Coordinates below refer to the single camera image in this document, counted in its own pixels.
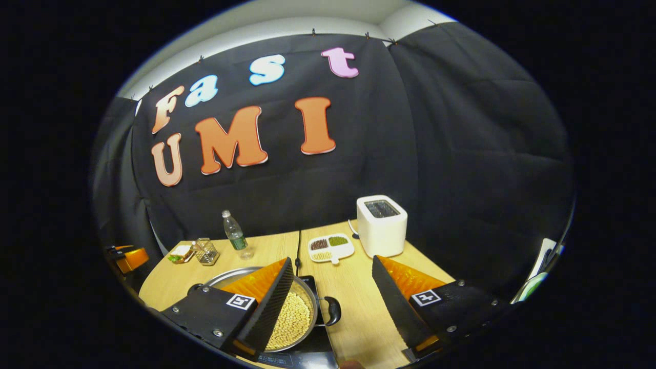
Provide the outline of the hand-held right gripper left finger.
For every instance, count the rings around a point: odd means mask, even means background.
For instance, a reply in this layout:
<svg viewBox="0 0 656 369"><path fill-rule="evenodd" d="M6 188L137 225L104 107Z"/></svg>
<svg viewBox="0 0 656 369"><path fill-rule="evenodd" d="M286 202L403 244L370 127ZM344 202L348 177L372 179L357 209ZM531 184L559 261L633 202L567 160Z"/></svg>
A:
<svg viewBox="0 0 656 369"><path fill-rule="evenodd" d="M255 361L269 343L294 278L287 257L223 288L199 285L161 314L214 348Z"/></svg>

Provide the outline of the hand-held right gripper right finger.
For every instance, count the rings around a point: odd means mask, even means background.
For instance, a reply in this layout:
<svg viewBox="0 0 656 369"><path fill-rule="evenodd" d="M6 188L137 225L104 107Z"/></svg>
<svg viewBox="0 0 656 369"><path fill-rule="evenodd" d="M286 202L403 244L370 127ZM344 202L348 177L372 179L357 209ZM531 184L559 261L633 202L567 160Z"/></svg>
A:
<svg viewBox="0 0 656 369"><path fill-rule="evenodd" d="M373 257L372 277L409 359L459 345L512 308L473 283L446 283L380 255Z"/></svg>

